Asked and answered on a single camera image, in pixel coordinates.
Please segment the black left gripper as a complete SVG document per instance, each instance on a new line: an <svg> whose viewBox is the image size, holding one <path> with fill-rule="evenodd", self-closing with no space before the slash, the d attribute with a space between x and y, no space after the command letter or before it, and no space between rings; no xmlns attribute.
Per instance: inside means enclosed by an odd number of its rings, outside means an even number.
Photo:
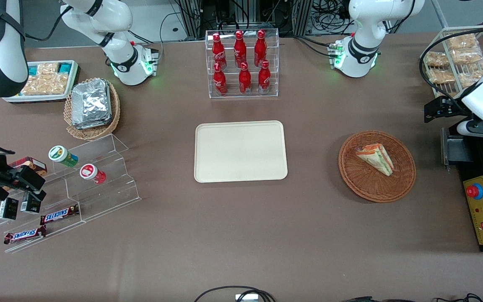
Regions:
<svg viewBox="0 0 483 302"><path fill-rule="evenodd" d="M424 105L424 123L429 123L435 118L450 118L455 116L471 117L471 111L458 100L448 97L436 97Z"/></svg>

